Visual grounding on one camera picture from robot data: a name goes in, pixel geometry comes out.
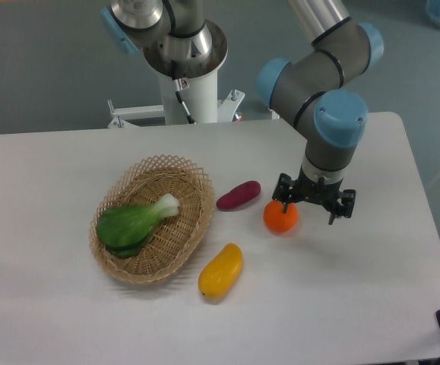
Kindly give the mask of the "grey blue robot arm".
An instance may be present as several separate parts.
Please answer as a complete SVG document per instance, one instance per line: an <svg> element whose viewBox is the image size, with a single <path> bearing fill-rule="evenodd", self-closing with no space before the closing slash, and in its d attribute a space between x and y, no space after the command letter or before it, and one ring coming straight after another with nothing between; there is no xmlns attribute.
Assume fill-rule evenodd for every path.
<svg viewBox="0 0 440 365"><path fill-rule="evenodd" d="M368 108L345 83L371 69L384 43L372 25L355 24L340 1L292 1L312 45L296 63L277 58L259 72L256 89L266 107L307 142L299 175L281 174L273 199L287 206L322 206L331 219L349 218L356 191L341 184L368 119ZM143 52L157 73L166 123L218 122L217 72L228 45L201 1L112 1L101 11L123 52Z"/></svg>

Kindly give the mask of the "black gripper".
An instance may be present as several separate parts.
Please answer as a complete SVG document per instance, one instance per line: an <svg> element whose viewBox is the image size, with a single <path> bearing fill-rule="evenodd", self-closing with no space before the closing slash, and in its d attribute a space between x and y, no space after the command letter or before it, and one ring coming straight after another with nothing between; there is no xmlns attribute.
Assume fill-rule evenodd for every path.
<svg viewBox="0 0 440 365"><path fill-rule="evenodd" d="M309 202L315 205L326 205L330 213L328 224L332 225L338 218L351 218L356 203L356 190L340 191L343 180L328 184L325 178L317 182L300 174L297 180L281 173L274 188L272 199L281 203L282 213L287 213L290 204Z"/></svg>

